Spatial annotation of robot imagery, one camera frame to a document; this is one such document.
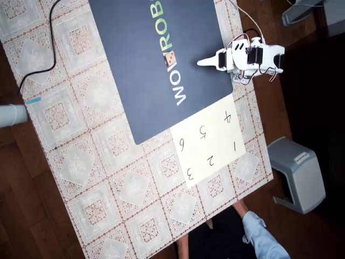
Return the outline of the person's right hand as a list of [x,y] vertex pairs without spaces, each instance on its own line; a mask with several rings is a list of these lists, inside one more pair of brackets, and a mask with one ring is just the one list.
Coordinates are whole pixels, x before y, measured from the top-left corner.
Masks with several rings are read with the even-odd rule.
[[249,211],[244,200],[239,200],[235,202],[232,206],[242,219],[244,218],[245,214]]

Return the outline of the person's left hand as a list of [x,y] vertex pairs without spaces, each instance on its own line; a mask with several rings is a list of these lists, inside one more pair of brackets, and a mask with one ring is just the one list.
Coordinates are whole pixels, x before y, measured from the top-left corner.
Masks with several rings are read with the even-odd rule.
[[189,259],[188,234],[182,236],[177,241],[177,253],[179,259]]

